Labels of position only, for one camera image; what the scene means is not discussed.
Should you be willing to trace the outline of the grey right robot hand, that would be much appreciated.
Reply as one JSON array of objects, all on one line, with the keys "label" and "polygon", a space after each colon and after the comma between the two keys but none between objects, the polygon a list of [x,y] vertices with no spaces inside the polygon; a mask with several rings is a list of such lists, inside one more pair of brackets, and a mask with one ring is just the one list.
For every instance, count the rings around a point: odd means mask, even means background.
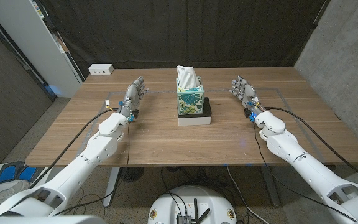
[{"label": "grey right robot hand", "polygon": [[246,118],[256,117],[265,112],[265,108],[259,103],[254,87],[246,79],[238,76],[233,79],[231,85],[229,92],[240,100]]}]

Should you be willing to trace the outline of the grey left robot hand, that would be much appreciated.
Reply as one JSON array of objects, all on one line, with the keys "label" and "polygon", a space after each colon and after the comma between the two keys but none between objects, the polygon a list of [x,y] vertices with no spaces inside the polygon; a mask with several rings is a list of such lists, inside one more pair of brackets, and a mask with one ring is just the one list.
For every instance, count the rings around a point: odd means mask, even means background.
[{"label": "grey left robot hand", "polygon": [[148,91],[149,89],[145,88],[143,76],[135,79],[128,86],[124,99],[119,103],[117,112],[129,119],[132,113],[139,107],[140,101]]}]

